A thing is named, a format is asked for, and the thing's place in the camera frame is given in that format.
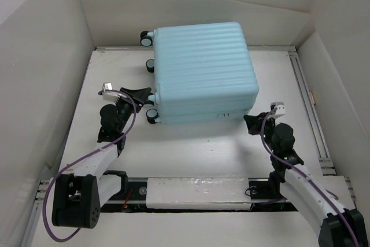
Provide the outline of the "light blue suitcase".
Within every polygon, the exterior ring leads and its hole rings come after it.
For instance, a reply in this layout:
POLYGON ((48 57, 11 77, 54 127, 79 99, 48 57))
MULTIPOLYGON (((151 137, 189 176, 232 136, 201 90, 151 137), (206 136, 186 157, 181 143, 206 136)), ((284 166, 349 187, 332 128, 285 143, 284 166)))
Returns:
POLYGON ((153 47, 146 68, 154 75, 151 124, 239 119, 256 103, 259 86, 242 27, 237 22, 142 31, 153 47))

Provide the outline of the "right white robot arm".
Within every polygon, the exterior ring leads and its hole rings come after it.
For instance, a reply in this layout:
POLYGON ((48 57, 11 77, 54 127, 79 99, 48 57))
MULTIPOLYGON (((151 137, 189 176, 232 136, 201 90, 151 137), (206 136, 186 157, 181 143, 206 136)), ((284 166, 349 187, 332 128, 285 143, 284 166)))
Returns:
POLYGON ((368 246, 364 217, 335 199, 309 172, 294 149, 293 128, 276 122, 272 109, 244 116, 248 133, 258 135, 274 168, 267 190, 290 201, 309 223, 319 246, 368 246))

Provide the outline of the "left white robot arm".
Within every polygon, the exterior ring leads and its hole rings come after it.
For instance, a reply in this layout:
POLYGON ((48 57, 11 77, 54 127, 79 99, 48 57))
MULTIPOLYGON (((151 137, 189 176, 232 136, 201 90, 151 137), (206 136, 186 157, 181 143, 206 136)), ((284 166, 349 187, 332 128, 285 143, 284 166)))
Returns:
POLYGON ((105 83, 99 95, 108 101, 100 111, 97 148, 93 154, 71 164, 55 180, 51 221, 58 227, 94 228, 101 208, 112 198, 124 198, 129 190, 124 171, 109 170, 123 152, 126 135, 135 117, 147 104, 149 87, 112 89, 105 83))

